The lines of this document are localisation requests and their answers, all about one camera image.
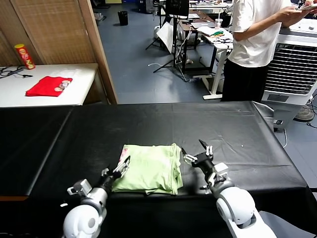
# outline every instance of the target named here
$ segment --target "air cooler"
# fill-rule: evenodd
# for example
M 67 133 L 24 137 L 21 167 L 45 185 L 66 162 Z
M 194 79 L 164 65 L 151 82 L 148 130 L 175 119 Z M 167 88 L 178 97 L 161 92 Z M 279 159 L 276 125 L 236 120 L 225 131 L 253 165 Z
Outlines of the air cooler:
M 269 64 L 264 104 L 274 109 L 274 128 L 283 129 L 317 88 L 317 20 L 281 29 Z

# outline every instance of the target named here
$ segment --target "pringles can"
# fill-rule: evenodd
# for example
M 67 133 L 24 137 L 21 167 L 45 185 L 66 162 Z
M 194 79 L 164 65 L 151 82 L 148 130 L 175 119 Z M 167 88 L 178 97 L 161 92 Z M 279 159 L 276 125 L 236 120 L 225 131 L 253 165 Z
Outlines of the pringles can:
M 33 63 L 32 58 L 30 57 L 26 47 L 24 44 L 18 44 L 14 46 L 16 50 L 18 51 L 21 59 L 23 60 L 25 67 L 27 69 L 33 69 L 35 68 L 35 64 Z

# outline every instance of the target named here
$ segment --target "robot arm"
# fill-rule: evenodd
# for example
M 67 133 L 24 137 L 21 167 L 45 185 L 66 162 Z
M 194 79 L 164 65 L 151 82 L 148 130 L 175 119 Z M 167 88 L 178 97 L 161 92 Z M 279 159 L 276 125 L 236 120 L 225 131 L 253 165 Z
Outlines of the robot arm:
M 205 174 L 206 189 L 210 189 L 217 199 L 219 214 L 227 223 L 234 238 L 276 238 L 271 228 L 264 223 L 248 191 L 240 189 L 228 178 L 225 163 L 213 164 L 212 146 L 199 140 L 206 152 L 196 156 L 182 148 L 184 160 Z
M 81 202 L 65 217 L 64 238 L 96 238 L 106 217 L 106 200 L 114 181 L 124 176 L 130 156 L 114 170 L 105 169 L 94 188 L 84 179 L 68 188 L 69 195 L 79 194 Z

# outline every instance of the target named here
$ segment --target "white desk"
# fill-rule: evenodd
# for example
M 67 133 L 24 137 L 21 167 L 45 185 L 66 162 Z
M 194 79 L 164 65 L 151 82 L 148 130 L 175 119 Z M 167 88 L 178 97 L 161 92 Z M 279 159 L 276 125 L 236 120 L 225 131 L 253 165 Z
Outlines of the white desk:
M 231 7 L 231 3 L 224 4 L 197 4 L 197 3 L 189 3 L 190 10 L 209 10 L 212 11 L 210 13 L 221 13 L 223 8 Z
M 221 28 L 221 30 L 223 30 L 223 33 L 224 33 L 225 37 L 233 40 L 233 36 L 232 36 L 231 33 L 229 33 L 228 31 L 226 31 L 225 29 L 222 29 L 222 28 Z M 221 74 L 222 74 L 224 62 L 227 59 L 227 51 L 233 49 L 233 44 L 232 43 L 226 43 L 226 44 L 217 43 L 217 44 L 214 44 L 215 38 L 208 37 L 208 36 L 205 36 L 205 38 L 210 43 L 212 43 L 213 46 L 217 49 L 217 55 L 219 56 L 219 62 L 218 62 L 217 71 L 216 71 L 216 74 L 215 74 L 214 77 L 211 76 L 211 75 L 200 76 L 203 79 L 204 85 L 207 87 L 207 89 L 208 89 L 208 91 L 210 93 L 210 95 L 205 95 L 203 98 L 205 100 L 221 99 L 222 98 L 222 94 L 216 94 L 216 92 L 217 92 L 217 88 L 218 88 L 218 85 L 219 85 L 219 82 L 220 82 L 220 79 L 221 79 Z M 212 87 L 210 87 L 210 84 L 209 84 L 209 82 L 207 80 L 207 78 L 210 78 L 210 77 L 213 78 Z
M 106 100 L 96 63 L 37 65 L 35 69 L 19 73 L 33 77 L 11 75 L 0 78 L 0 108 L 83 105 L 94 80 L 100 96 L 103 94 L 101 100 Z M 58 97 L 26 97 L 25 92 L 45 76 L 70 77 L 73 81 Z

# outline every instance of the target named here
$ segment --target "person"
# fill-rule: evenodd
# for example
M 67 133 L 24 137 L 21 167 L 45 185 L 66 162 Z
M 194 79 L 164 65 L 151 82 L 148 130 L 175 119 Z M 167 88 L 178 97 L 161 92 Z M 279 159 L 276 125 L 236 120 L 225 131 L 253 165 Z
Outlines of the person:
M 305 6 L 313 3 L 317 0 L 306 0 Z M 233 50 L 224 66 L 222 101 L 261 101 L 281 26 L 289 27 L 309 13 L 295 10 L 291 0 L 235 1 Z

